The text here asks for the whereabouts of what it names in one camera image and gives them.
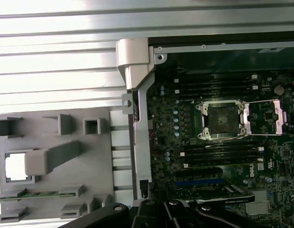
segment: green circuit board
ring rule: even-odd
[[[239,73],[238,90],[233,90],[232,84],[237,73],[190,76],[187,81],[184,74],[158,75],[156,72],[156,82],[147,93],[153,182],[167,183],[170,196],[180,200],[253,194],[254,202],[230,200],[225,207],[269,227],[294,227],[294,113],[292,90],[286,86],[291,83],[289,75]],[[277,86],[283,87],[283,94],[275,91]],[[216,105],[220,110],[207,116],[214,140],[199,139],[205,126],[199,104],[238,99],[265,101],[250,104],[250,127],[257,135],[237,136],[239,119],[233,116],[233,107]],[[273,100],[279,100],[284,112],[279,135],[275,135],[278,115]],[[193,152],[194,159],[189,157],[187,162],[184,152]]]

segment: capacitor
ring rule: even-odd
[[[270,178],[270,177],[266,177],[266,178],[265,178],[265,181],[266,181],[267,183],[272,183],[272,182],[273,182],[273,179]]]
[[[278,96],[281,96],[284,94],[284,88],[281,85],[278,85],[274,88],[274,93],[276,93]]]

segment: metal frame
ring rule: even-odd
[[[276,52],[283,48],[294,47],[294,41],[289,42],[270,42],[270,43],[245,43],[242,44],[225,44],[220,45],[199,45],[187,47],[148,47],[146,38],[123,39],[117,43],[117,63],[118,69],[123,76],[128,93],[137,91],[138,99],[138,115],[139,121],[133,121],[133,125],[129,124],[130,131],[133,131],[133,163],[135,167],[134,188],[137,198],[141,198],[140,181],[152,181],[150,167],[150,148],[148,138],[148,122],[147,122],[147,98],[146,92],[155,81],[152,73],[154,67],[163,64],[167,60],[168,53],[184,53],[184,52],[201,52],[201,51],[223,51],[223,50],[245,50],[245,49],[262,49],[263,52]],[[245,108],[249,107],[249,103],[244,106],[243,124],[246,132],[243,134],[253,135],[250,131],[250,123],[247,122],[248,112]]]

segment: aluminum panel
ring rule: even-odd
[[[116,68],[115,52],[0,56],[0,74],[93,68]]]
[[[181,27],[261,26],[294,23],[294,6],[253,9],[190,9],[180,11],[109,13],[0,19],[0,34],[57,33],[67,31],[113,32],[121,30],[158,30]]]
[[[22,0],[15,2],[13,0],[0,0],[0,15],[13,15],[16,14],[41,14],[41,13],[85,13],[84,11],[95,11],[92,13],[107,13],[109,10],[117,12],[128,11],[159,11],[159,10],[172,10],[179,8],[199,8],[213,7],[260,7],[260,6],[289,6],[294,5],[294,0],[212,0],[212,1],[192,1],[192,0],[158,0],[150,3],[150,1],[137,0],[137,1],[118,1],[118,0],[48,0],[36,2],[34,0]]]
[[[112,146],[129,146],[129,131],[122,130],[122,131],[112,131],[111,132],[111,141]]]
[[[110,112],[111,126],[126,126],[128,125],[128,115],[123,114],[122,110]]]
[[[117,170],[113,171],[114,186],[132,186],[132,171]]]

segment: gray plastic bracket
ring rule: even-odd
[[[58,122],[57,132],[54,133],[43,133],[42,136],[61,136],[72,133],[72,117],[66,114],[59,114],[56,116],[43,116],[42,118],[54,119]]]
[[[137,89],[155,66],[148,38],[121,39],[116,44],[117,66],[126,89]]]
[[[60,218],[61,219],[78,218],[86,210],[87,210],[87,206],[85,203],[80,203],[80,204],[68,203],[61,209]]]
[[[98,199],[92,197],[92,199],[87,203],[87,213],[91,213],[100,208],[100,203]]]
[[[0,139],[21,138],[22,135],[13,132],[14,121],[21,120],[21,117],[0,117]]]
[[[86,191],[85,186],[65,186],[59,191],[59,194],[75,193],[75,197],[79,198]]]
[[[6,198],[6,197],[18,197],[20,195],[22,195],[24,192],[26,192],[26,189],[22,189],[22,190],[15,190],[15,191],[6,191],[4,193],[0,194],[0,199],[1,198]],[[10,202],[18,202],[19,199],[15,199],[15,200],[11,200]]]
[[[111,203],[113,203],[112,197],[110,195],[106,195],[106,196],[104,196],[104,198],[101,202],[101,206],[103,208],[105,206],[108,206]]]
[[[0,223],[19,222],[28,215],[28,208],[9,209],[0,215]]]
[[[101,118],[85,118],[83,119],[83,132],[84,135],[88,134],[102,134]]]
[[[29,151],[25,154],[25,173],[41,176],[80,155],[79,141],[70,141],[49,149]]]
[[[132,94],[122,94],[122,112],[123,114],[133,114]]]
[[[12,151],[6,151],[4,153],[5,155],[5,160],[6,158],[10,157],[13,154],[25,154],[27,152],[32,152],[34,151],[33,149],[27,149],[27,150],[12,150]],[[6,176],[6,162],[4,162],[4,175]],[[5,183],[9,184],[9,185],[22,185],[22,184],[35,184],[36,182],[38,182],[40,180],[40,176],[28,176],[25,180],[11,180],[10,178],[5,178]]]

